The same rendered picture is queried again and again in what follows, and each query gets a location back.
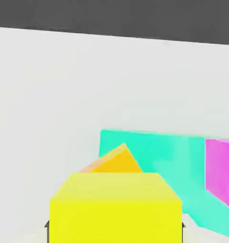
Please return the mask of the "small yellow cube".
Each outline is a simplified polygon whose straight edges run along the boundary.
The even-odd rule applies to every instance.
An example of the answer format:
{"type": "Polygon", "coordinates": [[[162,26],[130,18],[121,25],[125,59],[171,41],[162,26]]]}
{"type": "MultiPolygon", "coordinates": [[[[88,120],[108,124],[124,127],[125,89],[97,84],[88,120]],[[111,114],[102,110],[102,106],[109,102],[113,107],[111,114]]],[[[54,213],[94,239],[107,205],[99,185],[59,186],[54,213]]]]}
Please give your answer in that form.
{"type": "Polygon", "coordinates": [[[157,173],[73,173],[50,200],[49,243],[182,243],[181,216],[157,173]]]}

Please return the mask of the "small magenta cube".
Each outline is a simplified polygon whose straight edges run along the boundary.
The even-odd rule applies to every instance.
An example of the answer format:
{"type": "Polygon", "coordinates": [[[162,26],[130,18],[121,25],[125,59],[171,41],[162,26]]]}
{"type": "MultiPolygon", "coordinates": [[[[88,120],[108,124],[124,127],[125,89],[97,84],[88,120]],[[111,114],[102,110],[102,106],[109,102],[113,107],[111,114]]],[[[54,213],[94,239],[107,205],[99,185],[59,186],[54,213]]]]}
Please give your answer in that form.
{"type": "Polygon", "coordinates": [[[205,188],[229,206],[229,139],[205,140],[205,188]]]}

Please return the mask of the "small orange cube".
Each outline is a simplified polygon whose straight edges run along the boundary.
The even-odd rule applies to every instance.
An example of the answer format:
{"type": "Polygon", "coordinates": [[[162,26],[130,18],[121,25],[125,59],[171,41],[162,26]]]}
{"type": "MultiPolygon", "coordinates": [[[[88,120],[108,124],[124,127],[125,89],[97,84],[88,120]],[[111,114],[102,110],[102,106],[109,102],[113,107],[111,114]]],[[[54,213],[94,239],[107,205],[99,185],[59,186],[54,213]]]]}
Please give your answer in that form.
{"type": "Polygon", "coordinates": [[[80,170],[80,173],[140,173],[137,161],[125,143],[80,170]]]}

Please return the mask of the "large turquoise box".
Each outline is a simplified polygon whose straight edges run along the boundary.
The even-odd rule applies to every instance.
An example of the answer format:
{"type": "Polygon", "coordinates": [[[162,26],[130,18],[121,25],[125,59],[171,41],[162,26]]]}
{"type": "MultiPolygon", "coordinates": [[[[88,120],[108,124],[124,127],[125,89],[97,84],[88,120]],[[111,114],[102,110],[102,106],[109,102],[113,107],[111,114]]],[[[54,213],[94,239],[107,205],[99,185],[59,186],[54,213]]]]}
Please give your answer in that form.
{"type": "Polygon", "coordinates": [[[99,156],[126,144],[143,172],[159,173],[201,227],[229,237],[229,207],[205,189],[203,137],[101,130],[99,156]]]}

